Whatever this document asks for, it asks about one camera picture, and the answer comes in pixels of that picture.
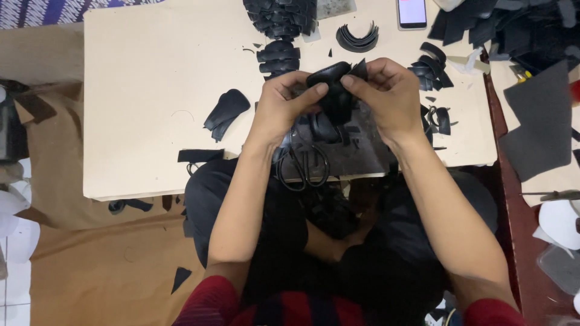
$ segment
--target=smartphone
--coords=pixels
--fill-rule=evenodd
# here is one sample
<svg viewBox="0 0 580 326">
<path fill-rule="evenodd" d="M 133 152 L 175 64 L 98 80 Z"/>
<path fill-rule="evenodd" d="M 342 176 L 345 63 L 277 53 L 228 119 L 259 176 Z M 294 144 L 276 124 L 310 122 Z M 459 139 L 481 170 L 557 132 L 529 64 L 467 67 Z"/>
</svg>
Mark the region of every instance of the smartphone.
<svg viewBox="0 0 580 326">
<path fill-rule="evenodd" d="M 425 0 L 397 1 L 398 29 L 401 31 L 424 30 L 427 28 Z"/>
</svg>

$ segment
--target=scissors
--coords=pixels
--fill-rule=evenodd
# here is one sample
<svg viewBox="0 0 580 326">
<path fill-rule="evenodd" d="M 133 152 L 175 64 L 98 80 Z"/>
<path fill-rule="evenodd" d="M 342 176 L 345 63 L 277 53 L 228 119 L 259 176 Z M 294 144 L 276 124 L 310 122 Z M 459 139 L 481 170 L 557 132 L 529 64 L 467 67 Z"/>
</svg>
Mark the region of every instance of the scissors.
<svg viewBox="0 0 580 326">
<path fill-rule="evenodd" d="M 324 174 L 322 176 L 322 179 L 319 182 L 312 182 L 310 180 L 310 170 L 308 167 L 308 163 L 309 163 L 308 153 L 309 153 L 309 151 L 302 152 L 302 162 L 304 164 L 304 167 L 302 167 L 302 165 L 300 164 L 300 161 L 298 160 L 298 157 L 296 156 L 296 153 L 294 152 L 294 148 L 292 148 L 292 146 L 290 146 L 290 149 L 288 151 L 288 155 L 283 156 L 282 158 L 280 158 L 278 160 L 278 162 L 276 162 L 276 176 L 278 177 L 280 182 L 286 188 L 288 188 L 292 191 L 302 191 L 302 190 L 306 189 L 307 186 L 314 187 L 314 188 L 320 187 L 327 181 L 328 175 L 330 173 L 330 164 L 328 163 L 328 156 L 316 144 L 312 144 L 311 147 L 314 151 L 315 157 L 316 157 L 316 155 L 320 155 L 322 157 L 322 160 L 324 161 Z M 290 156 L 290 159 L 292 160 L 292 164 L 294 165 L 294 168 L 296 169 L 296 171 L 300 175 L 300 179 L 302 180 L 302 183 L 300 183 L 299 187 L 293 187 L 293 186 L 289 185 L 288 183 L 286 183 L 286 181 L 284 180 L 284 177 L 282 175 L 282 164 L 284 163 L 284 160 L 287 158 L 287 156 Z"/>
</svg>

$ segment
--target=person's right hand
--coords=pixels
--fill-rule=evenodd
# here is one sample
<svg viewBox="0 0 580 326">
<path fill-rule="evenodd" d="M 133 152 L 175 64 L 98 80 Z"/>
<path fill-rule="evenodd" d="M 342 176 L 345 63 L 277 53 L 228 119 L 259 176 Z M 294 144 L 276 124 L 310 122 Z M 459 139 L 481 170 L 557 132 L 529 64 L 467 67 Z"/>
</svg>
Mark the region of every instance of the person's right hand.
<svg viewBox="0 0 580 326">
<path fill-rule="evenodd" d="M 353 75 L 342 85 L 371 107 L 383 142 L 391 146 L 425 137 L 419 110 L 419 79 L 412 71 L 387 58 L 367 63 L 368 82 Z"/>
</svg>

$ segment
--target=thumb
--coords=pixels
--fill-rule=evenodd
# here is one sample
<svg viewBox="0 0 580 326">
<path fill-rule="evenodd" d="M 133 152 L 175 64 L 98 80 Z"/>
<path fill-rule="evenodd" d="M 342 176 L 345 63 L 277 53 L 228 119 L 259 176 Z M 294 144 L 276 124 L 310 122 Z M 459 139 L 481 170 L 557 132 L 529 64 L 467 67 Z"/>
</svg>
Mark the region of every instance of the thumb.
<svg viewBox="0 0 580 326">
<path fill-rule="evenodd" d="M 310 106 L 316 104 L 328 93 L 328 84 L 319 83 L 308 88 L 302 95 L 291 100 L 292 108 L 300 113 L 304 112 Z"/>
<path fill-rule="evenodd" d="M 349 92 L 366 104 L 372 104 L 376 96 L 380 94 L 378 90 L 371 87 L 367 82 L 353 75 L 344 75 L 340 82 Z"/>
</svg>

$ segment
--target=fingernail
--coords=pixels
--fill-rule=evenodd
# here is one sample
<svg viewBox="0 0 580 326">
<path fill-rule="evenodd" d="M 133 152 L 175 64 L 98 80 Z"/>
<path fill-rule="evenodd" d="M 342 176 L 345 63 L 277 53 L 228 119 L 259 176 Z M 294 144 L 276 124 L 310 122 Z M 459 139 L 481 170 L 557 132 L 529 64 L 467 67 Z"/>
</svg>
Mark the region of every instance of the fingernail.
<svg viewBox="0 0 580 326">
<path fill-rule="evenodd" d="M 351 87 L 354 82 L 354 79 L 349 75 L 345 75 L 340 79 L 340 81 L 342 82 L 342 85 L 346 87 Z"/>
<path fill-rule="evenodd" d="M 326 83 L 320 83 L 318 84 L 318 86 L 316 86 L 316 92 L 319 95 L 324 95 L 326 94 L 326 92 L 328 91 L 328 85 Z"/>
</svg>

